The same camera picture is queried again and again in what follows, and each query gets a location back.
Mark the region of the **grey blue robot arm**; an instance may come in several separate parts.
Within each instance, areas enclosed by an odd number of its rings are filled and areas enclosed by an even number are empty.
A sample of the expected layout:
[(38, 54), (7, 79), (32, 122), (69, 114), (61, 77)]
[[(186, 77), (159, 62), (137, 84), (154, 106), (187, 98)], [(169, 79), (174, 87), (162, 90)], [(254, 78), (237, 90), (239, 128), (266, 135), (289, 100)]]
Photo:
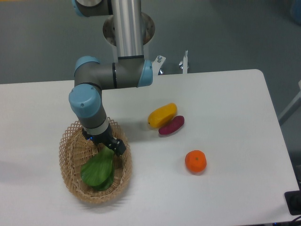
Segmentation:
[(153, 82), (150, 60), (144, 58), (143, 17), (139, 0), (74, 0), (79, 16), (113, 16), (118, 60), (102, 65), (96, 57), (83, 56), (74, 70), (74, 88), (69, 93), (71, 109), (82, 125), (85, 139), (104, 144), (116, 155), (126, 151), (115, 138), (107, 118), (102, 91), (149, 86)]

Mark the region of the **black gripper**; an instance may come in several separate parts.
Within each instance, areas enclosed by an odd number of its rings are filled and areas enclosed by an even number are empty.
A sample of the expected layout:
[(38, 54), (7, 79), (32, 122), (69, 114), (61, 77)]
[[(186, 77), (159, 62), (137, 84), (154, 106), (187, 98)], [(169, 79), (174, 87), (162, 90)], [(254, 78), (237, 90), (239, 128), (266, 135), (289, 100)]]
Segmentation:
[(117, 156), (123, 155), (127, 149), (122, 139), (115, 138), (112, 136), (112, 129), (110, 125), (103, 133), (98, 135), (89, 134), (84, 128), (82, 128), (81, 132), (86, 140), (92, 141), (95, 145), (104, 144), (109, 149), (111, 149)]

